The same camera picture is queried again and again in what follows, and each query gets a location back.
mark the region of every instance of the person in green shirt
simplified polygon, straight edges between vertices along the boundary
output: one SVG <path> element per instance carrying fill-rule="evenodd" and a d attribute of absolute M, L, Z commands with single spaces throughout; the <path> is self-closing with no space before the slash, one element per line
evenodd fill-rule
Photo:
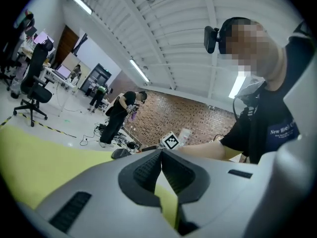
<path fill-rule="evenodd" d="M 103 100 L 104 95 L 108 92 L 108 86 L 107 84 L 101 85 L 97 88 L 96 94 L 93 97 L 93 99 L 90 102 L 90 107 L 88 108 L 89 111 L 92 110 L 94 103 L 95 104 L 95 108 L 91 111 L 91 113 L 94 113 L 96 108 L 99 107 L 99 104 L 101 103 L 101 101 Z"/>

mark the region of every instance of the brick wall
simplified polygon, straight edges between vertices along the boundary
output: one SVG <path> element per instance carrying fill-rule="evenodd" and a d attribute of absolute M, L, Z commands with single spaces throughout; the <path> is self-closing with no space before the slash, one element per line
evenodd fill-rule
<path fill-rule="evenodd" d="M 125 74 L 121 72 L 111 84 L 112 101 L 119 93 L 140 91 Z M 182 128 L 193 132 L 187 144 L 206 143 L 217 134 L 227 134 L 235 122 L 233 113 L 218 109 L 209 110 L 205 104 L 155 91 L 146 91 L 148 99 L 141 105 L 136 119 L 125 124 L 136 128 L 131 130 L 144 145 L 157 144 L 165 134 L 173 131 L 177 136 Z"/>

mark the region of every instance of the black t-shirt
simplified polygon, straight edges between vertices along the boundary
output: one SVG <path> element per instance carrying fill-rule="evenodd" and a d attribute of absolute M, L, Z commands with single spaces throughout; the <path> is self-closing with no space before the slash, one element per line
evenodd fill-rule
<path fill-rule="evenodd" d="M 125 104 L 127 106 L 133 105 L 136 100 L 136 94 L 135 92 L 126 92 L 123 95 L 126 98 Z M 116 115 L 118 117 L 126 117 L 128 115 L 128 112 L 123 108 L 123 106 L 120 104 L 119 100 L 115 101 L 113 104 L 113 109 L 111 111 L 111 116 Z"/>
<path fill-rule="evenodd" d="M 276 151 L 283 143 L 299 135 L 294 119 L 283 98 L 308 66 L 314 48 L 309 39 L 292 37 L 286 46 L 287 70 L 283 84 L 276 91 L 263 89 L 259 105 L 251 118 L 239 119 L 221 140 L 222 145 L 242 151 L 258 163 L 266 152 Z"/>

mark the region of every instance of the black pants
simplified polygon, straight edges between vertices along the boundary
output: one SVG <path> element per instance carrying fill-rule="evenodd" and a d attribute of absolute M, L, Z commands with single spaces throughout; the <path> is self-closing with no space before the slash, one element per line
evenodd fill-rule
<path fill-rule="evenodd" d="M 103 100 L 103 97 L 104 97 L 104 93 L 102 91 L 97 90 L 95 96 L 93 97 L 89 105 L 93 106 L 94 103 L 96 102 L 95 108 L 97 109 L 99 107 L 99 104 Z"/>
<path fill-rule="evenodd" d="M 92 90 L 93 90 L 92 88 L 88 88 L 88 90 L 87 90 L 87 92 L 85 93 L 85 95 L 86 95 L 86 96 L 89 96 Z"/>
<path fill-rule="evenodd" d="M 111 114 L 109 118 L 109 123 L 104 129 L 100 137 L 100 142 L 111 144 L 114 136 L 116 136 L 124 122 L 125 116 L 116 116 L 116 114 Z"/>

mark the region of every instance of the sneaker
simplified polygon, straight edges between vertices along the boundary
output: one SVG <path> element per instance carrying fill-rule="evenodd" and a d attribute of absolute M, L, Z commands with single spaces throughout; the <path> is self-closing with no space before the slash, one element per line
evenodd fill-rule
<path fill-rule="evenodd" d="M 100 142 L 100 141 L 98 141 L 98 142 L 99 142 L 99 145 L 100 145 L 102 148 L 105 148 L 105 147 L 107 146 L 106 143 L 102 143 L 102 142 Z"/>

